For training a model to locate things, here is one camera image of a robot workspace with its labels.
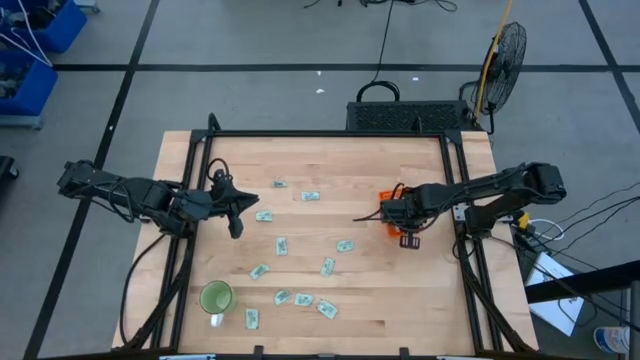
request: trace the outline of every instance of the black metal frame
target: black metal frame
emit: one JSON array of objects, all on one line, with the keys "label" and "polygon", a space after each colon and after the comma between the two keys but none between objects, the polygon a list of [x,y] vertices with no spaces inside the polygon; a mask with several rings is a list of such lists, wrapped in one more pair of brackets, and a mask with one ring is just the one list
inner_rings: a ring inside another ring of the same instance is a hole
[{"label": "black metal frame", "polygon": [[[201,142],[204,142],[204,149],[202,153],[200,171],[198,174],[197,188],[203,189],[206,180],[206,169],[210,158],[211,148],[214,138],[216,137],[406,137],[406,138],[431,138],[438,139],[440,144],[440,150],[442,153],[442,162],[444,167],[445,179],[447,184],[454,183],[453,167],[451,165],[451,157],[449,153],[449,143],[454,144],[456,151],[456,159],[458,162],[458,168],[460,169],[461,180],[468,180],[469,173],[466,164],[466,158],[464,154],[464,148],[462,146],[461,136],[459,131],[443,131],[443,132],[410,132],[410,131],[316,131],[316,130],[221,130],[215,117],[210,115],[209,127],[206,130],[193,130],[189,140],[189,149],[187,151],[187,159],[185,163],[185,169],[182,178],[182,185],[188,187],[193,175],[194,164],[196,161],[196,149]],[[189,287],[189,277],[191,273],[191,264],[194,255],[195,242],[197,238],[197,224],[194,225],[193,235],[184,239],[186,241],[186,248],[184,252],[184,259],[181,265],[181,271],[178,275],[173,276],[176,269],[177,252],[179,242],[181,239],[172,238],[169,245],[169,251],[167,254],[167,260],[165,264],[165,272],[162,279],[162,287],[160,292],[160,302],[154,309],[149,319],[145,322],[149,327],[148,331],[143,334],[136,334],[134,339],[137,340],[136,344],[129,346],[125,349],[114,349],[112,352],[97,353],[97,354],[83,354],[73,356],[57,357],[56,359],[157,359],[159,356],[166,355],[179,355],[178,347],[180,342],[180,335],[182,330],[183,316],[186,306],[186,297]],[[455,239],[457,242],[457,250],[459,256],[463,259],[467,258],[468,252],[465,245],[465,236],[460,231],[455,231]],[[476,244],[476,262],[477,272],[480,282],[482,284],[482,290],[486,292],[489,299],[492,299],[491,284],[489,281],[489,273],[487,269],[486,259],[484,255],[484,249],[482,244]],[[461,271],[468,271],[470,264],[468,260],[460,261]],[[471,339],[474,346],[475,355],[478,357],[492,357],[492,358],[523,358],[523,359],[549,359],[551,357],[540,354],[524,354],[524,353],[511,353],[503,352],[501,333],[496,326],[495,322],[489,318],[489,330],[491,335],[491,343],[493,350],[486,350],[482,341],[482,331],[480,327],[480,320],[478,317],[478,309],[476,306],[476,296],[471,286],[465,283],[464,286],[465,299],[467,305],[467,312],[469,315],[469,325]],[[177,302],[175,309],[175,317],[172,324],[170,344],[169,347],[160,347],[160,339],[164,331],[164,320],[166,308],[169,306],[173,297],[177,293]],[[150,348],[141,349],[146,339],[151,336]],[[266,355],[263,354],[263,347],[260,345],[255,346],[253,354],[216,354],[216,359],[309,359],[309,358],[322,358],[323,355]],[[331,355],[332,358],[339,359],[436,359],[436,356],[412,356],[409,354],[408,348],[399,348],[398,355],[393,356],[355,356],[355,355]]]}]

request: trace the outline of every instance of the dollar bill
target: dollar bill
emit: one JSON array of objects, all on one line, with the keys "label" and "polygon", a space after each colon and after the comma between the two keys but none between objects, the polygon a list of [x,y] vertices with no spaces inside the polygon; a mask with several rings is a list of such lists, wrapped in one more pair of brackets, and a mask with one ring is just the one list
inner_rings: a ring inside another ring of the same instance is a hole
[{"label": "dollar bill", "polygon": [[288,292],[287,290],[280,290],[276,293],[276,296],[273,297],[273,301],[276,303],[276,305],[282,305],[290,298],[291,298],[290,292]]},{"label": "dollar bill", "polygon": [[320,200],[320,193],[315,191],[303,191],[302,201]]},{"label": "dollar bill", "polygon": [[246,309],[245,315],[245,324],[247,325],[247,330],[257,330],[260,322],[258,309]]},{"label": "dollar bill", "polygon": [[309,306],[313,303],[313,295],[297,293],[294,304],[300,306]]},{"label": "dollar bill", "polygon": [[320,270],[320,275],[324,277],[329,277],[333,272],[333,267],[336,265],[336,261],[330,257],[324,258],[324,264],[322,264],[322,270]]},{"label": "dollar bill", "polygon": [[253,280],[258,280],[260,276],[264,275],[264,273],[266,273],[269,270],[271,270],[269,265],[260,264],[256,266],[255,269],[251,270],[251,272],[249,273],[249,276],[251,276]]},{"label": "dollar bill", "polygon": [[282,180],[273,181],[273,187],[275,188],[285,188],[287,186],[289,186],[289,184],[286,181],[282,181]]},{"label": "dollar bill", "polygon": [[256,221],[272,222],[273,214],[271,211],[258,211],[256,213]]},{"label": "dollar bill", "polygon": [[289,253],[287,248],[287,238],[279,237],[276,239],[276,255],[285,256]]},{"label": "dollar bill", "polygon": [[354,244],[351,240],[340,240],[336,244],[336,250],[338,250],[338,252],[347,252],[353,250],[353,246]]},{"label": "dollar bill", "polygon": [[333,318],[336,317],[336,314],[338,313],[338,309],[333,306],[333,304],[324,299],[320,300],[320,303],[318,304],[318,306],[316,306],[316,309],[318,309],[318,311],[320,311],[322,315],[331,320],[333,320]]}]

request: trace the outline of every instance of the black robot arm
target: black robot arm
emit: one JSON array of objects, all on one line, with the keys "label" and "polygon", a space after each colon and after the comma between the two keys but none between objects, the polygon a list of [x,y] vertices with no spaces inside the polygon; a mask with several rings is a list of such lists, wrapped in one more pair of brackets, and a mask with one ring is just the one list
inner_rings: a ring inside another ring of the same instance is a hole
[{"label": "black robot arm", "polygon": [[243,230],[239,215],[257,203],[258,196],[238,191],[228,170],[216,170],[211,179],[209,191],[184,190],[171,181],[124,178],[96,169],[93,163],[83,160],[65,164],[58,192],[72,199],[103,199],[125,221],[148,218],[163,233],[177,237],[189,235],[192,224],[199,220],[227,216],[231,237],[237,239]]},{"label": "black robot arm", "polygon": [[404,188],[400,198],[380,202],[382,222],[409,235],[422,231],[457,204],[502,195],[484,206],[464,211],[467,233],[485,237],[495,222],[529,204],[555,204],[566,196],[557,167],[544,163],[521,164],[497,174],[453,185],[423,184]]}]

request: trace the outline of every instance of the blue bin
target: blue bin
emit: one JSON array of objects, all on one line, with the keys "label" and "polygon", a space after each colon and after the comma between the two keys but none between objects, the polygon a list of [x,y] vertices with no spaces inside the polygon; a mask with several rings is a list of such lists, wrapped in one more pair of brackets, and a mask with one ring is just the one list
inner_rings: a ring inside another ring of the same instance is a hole
[{"label": "blue bin", "polygon": [[0,51],[0,64],[5,71],[19,69],[29,65],[29,72],[11,99],[0,98],[0,114],[6,115],[40,115],[47,102],[58,74],[52,68],[34,59],[23,51]]},{"label": "blue bin", "polygon": [[[46,6],[47,3],[48,0],[22,0],[22,4],[27,12],[38,6]],[[18,0],[0,0],[0,6],[11,12],[22,12]],[[73,0],[66,0],[66,3],[60,11],[58,11],[55,19],[51,21],[49,26],[46,29],[34,29],[33,35],[38,40],[43,51],[63,53],[69,49],[73,40],[75,40],[86,23],[87,17],[75,2]],[[3,24],[0,31],[16,43],[20,45],[23,44],[22,40],[16,38],[16,36],[11,33],[11,27],[8,24]],[[33,43],[33,39],[27,29],[15,29],[14,32],[28,42],[29,45],[31,45],[32,51],[38,54],[38,48]]]}]

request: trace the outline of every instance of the electric fan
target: electric fan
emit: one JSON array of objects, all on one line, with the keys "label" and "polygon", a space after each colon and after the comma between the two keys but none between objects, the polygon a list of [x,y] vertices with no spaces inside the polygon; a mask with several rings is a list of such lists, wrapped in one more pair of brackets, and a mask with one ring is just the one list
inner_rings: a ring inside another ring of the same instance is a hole
[{"label": "electric fan", "polygon": [[[491,44],[480,78],[464,83],[458,93],[458,100],[462,100],[464,90],[473,86],[470,101],[475,107],[467,109],[467,116],[476,124],[479,114],[488,115],[491,123],[489,134],[493,134],[494,131],[493,115],[507,102],[518,80],[527,47],[527,32],[522,25],[513,22],[503,27],[493,51],[493,41]],[[488,67],[483,81],[482,75],[486,66]]]}]

